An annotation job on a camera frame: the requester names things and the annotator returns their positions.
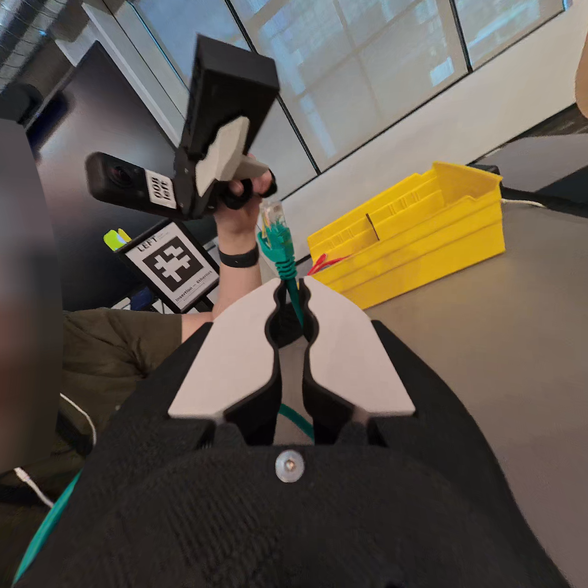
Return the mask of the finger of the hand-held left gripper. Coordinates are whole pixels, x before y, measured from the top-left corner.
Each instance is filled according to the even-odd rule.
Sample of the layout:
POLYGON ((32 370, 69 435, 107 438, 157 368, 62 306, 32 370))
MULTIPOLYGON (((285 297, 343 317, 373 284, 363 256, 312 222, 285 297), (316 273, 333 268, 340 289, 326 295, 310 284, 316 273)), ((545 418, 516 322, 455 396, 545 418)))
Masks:
POLYGON ((206 156, 195 165, 196 184, 233 179, 243 157, 248 130, 246 116, 239 116, 219 128, 206 156))

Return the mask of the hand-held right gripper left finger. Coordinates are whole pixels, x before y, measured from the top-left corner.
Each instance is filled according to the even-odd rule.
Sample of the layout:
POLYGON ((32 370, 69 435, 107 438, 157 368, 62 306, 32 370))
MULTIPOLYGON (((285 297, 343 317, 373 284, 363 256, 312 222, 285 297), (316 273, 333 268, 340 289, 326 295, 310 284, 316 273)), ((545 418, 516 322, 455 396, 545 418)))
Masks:
POLYGON ((248 445, 271 445, 282 404, 276 319, 282 281, 240 298, 212 323, 168 415, 235 424, 248 445))

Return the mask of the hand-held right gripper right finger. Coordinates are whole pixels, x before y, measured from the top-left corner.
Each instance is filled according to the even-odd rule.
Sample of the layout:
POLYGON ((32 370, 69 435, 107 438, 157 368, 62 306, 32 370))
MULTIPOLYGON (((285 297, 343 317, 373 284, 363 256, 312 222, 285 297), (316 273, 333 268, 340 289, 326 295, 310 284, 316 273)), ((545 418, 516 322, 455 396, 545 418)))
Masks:
POLYGON ((300 280, 307 340, 302 398, 314 442, 335 443, 350 422, 409 417, 416 408, 364 311, 313 277, 300 280))

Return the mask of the yellow plastic bin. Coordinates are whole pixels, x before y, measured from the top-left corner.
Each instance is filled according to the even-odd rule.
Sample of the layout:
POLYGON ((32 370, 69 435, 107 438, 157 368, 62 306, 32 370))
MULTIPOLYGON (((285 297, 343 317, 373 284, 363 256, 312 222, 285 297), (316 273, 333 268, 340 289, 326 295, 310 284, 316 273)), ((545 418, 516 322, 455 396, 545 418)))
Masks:
POLYGON ((434 162, 308 236, 309 275, 365 310, 503 254, 501 184, 434 162))

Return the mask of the person's left forearm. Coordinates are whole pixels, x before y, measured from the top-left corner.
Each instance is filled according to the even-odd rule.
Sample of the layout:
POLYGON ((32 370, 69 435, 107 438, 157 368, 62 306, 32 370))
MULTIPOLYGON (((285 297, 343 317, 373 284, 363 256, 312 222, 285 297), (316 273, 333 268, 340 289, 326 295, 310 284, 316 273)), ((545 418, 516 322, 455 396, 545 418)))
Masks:
POLYGON ((261 283, 259 263, 248 269, 232 269, 220 263, 217 302, 211 312, 182 317, 181 342, 186 342, 203 325, 214 322, 229 306, 260 287, 261 283))

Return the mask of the person's left hand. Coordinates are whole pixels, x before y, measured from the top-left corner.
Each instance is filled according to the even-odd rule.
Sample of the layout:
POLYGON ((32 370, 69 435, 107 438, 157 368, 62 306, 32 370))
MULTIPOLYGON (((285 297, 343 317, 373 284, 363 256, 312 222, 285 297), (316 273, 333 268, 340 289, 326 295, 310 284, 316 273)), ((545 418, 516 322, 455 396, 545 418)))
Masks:
POLYGON ((242 208, 233 210, 222 203, 219 205, 214 218, 218 245, 223 254, 245 254, 254 248, 260 204, 272 183, 273 176, 270 171, 266 171, 252 180, 252 196, 242 208))

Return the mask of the black-framed tag sign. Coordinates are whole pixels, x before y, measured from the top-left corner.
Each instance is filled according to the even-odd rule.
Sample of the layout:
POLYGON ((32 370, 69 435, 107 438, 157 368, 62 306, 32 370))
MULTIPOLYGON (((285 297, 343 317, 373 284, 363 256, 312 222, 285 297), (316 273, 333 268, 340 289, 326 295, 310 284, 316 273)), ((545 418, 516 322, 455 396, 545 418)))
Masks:
POLYGON ((174 313, 212 310, 219 265, 181 223, 163 220, 115 253, 174 313))

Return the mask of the black wristband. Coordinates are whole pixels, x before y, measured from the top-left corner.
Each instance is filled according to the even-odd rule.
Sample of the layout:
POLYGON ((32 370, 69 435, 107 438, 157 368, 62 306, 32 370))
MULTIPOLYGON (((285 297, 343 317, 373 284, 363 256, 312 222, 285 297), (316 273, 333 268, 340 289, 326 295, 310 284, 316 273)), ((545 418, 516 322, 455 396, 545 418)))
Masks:
POLYGON ((259 263, 259 246, 256 244, 252 249, 241 254, 225 254, 219 249, 221 264, 232 269, 253 268, 259 263))

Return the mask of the person's olive shirt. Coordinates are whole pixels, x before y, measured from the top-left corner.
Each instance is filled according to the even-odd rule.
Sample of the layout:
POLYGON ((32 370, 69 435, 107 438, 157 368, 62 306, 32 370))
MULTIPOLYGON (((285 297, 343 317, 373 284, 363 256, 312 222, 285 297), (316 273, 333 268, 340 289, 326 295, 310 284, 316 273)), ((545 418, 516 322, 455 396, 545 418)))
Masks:
POLYGON ((52 457, 78 469, 115 412, 188 337, 180 315, 100 308, 65 312, 52 457))

